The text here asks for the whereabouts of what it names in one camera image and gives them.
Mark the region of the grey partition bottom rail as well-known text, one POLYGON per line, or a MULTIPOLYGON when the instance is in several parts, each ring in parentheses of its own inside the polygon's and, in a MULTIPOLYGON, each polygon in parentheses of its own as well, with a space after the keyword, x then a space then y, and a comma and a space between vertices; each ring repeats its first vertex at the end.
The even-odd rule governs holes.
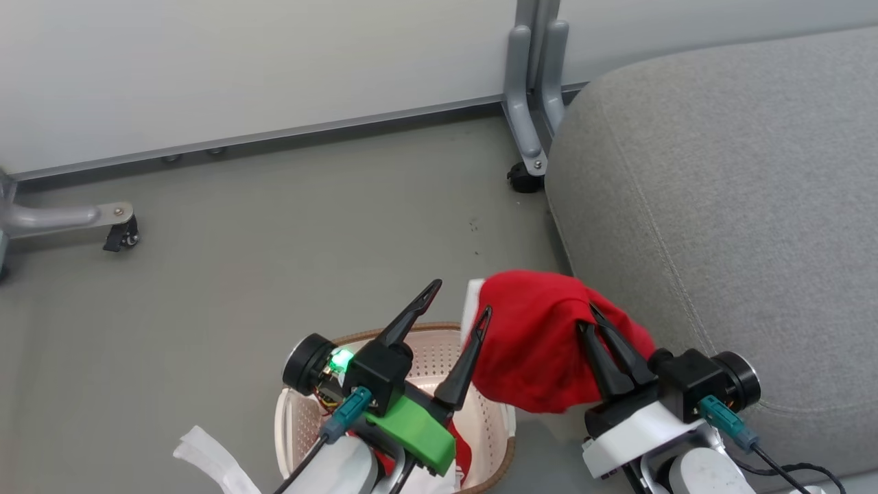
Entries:
POLYGON ((0 91, 0 180, 24 181, 506 100, 449 78, 128 84, 0 91))

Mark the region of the cream perforated laundry basket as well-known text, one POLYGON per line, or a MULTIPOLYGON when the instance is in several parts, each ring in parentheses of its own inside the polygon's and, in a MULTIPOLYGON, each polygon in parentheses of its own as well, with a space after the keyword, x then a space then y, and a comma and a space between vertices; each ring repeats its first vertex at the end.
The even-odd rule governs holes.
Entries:
MULTIPOLYGON (((459 357, 460 327, 455 322, 417 323, 405 338, 414 352, 408 382, 431 393, 459 357)), ((325 422, 319 401, 285 386, 274 414, 277 465, 286 478, 305 457, 325 422)), ((464 409, 453 423, 471 448, 469 473, 459 494, 486 494, 508 472, 514 458, 517 417, 514 408, 470 388, 464 409)))

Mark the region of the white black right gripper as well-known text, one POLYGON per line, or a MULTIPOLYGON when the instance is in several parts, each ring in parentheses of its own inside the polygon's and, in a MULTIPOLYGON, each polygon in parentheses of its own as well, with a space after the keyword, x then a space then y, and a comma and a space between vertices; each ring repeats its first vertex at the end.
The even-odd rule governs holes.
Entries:
MULTIPOLYGON (((584 356, 602 398, 584 413, 589 435, 582 459, 590 475, 607 478, 620 472, 628 481, 743 481, 724 444, 731 438, 702 418, 684 424, 669 412, 643 356, 595 304, 590 310, 595 322, 578 322, 584 356)), ((732 351, 711 359, 727 378, 726 394, 718 399, 741 418, 760 400, 755 369, 732 351)))

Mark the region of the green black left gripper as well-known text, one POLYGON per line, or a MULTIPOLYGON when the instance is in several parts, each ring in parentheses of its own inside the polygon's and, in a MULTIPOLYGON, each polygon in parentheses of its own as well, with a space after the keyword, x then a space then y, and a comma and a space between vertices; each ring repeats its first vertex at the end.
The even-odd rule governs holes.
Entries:
POLYGON ((486 306, 479 314, 451 372, 429 396, 407 381, 414 354, 405 338, 441 287, 442 279, 433 279, 360 350, 349 351, 318 334, 294 347, 283 368, 283 383, 302 397, 329 398, 330 404, 327 419, 292 475, 314 469, 320 453, 349 432, 367 448, 389 453, 394 475, 409 475, 416 467, 433 475, 449 471, 457 441, 448 427, 454 413, 463 409, 493 308, 486 306))

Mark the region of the grey fabric sofa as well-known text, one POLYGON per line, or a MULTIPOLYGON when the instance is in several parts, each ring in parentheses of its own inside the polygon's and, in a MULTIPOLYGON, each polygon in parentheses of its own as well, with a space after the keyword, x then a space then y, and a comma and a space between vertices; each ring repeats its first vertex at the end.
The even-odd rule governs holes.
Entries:
POLYGON ((656 346, 755 368, 775 460, 878 480, 878 26, 615 69, 545 190, 573 273, 656 346))

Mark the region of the grey curved partition leg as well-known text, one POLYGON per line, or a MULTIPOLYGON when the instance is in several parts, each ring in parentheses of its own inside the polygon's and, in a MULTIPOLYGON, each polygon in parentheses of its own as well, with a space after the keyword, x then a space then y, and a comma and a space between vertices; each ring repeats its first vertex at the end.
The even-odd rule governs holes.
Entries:
POLYGON ((109 227, 127 222, 134 215, 134 207, 126 201, 79 207, 35 209, 16 203, 14 197, 18 182, 0 168, 0 283, 9 275, 4 263, 12 239, 41 237, 65 231, 109 227))

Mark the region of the black caster wheel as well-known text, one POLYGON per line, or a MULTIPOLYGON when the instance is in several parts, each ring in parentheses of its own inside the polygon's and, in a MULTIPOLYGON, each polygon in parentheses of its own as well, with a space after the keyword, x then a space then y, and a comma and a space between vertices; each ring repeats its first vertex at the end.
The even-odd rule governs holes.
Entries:
POLYGON ((524 162, 515 163, 509 169, 507 181, 515 193, 538 193, 545 187, 545 177, 531 175, 524 162))
POLYGON ((132 249, 140 243, 140 240, 140 229, 136 215, 132 215, 127 222, 113 225, 110 228, 103 250, 119 252, 132 249))

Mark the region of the grey upright partition leg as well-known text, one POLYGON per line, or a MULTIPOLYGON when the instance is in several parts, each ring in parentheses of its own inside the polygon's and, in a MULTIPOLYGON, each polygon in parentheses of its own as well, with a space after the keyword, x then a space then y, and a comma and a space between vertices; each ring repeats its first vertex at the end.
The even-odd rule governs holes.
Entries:
POLYGON ((561 0, 517 0, 508 34, 501 106, 515 146, 533 176, 547 171, 547 148, 565 115, 562 63, 569 23, 559 19, 561 0))

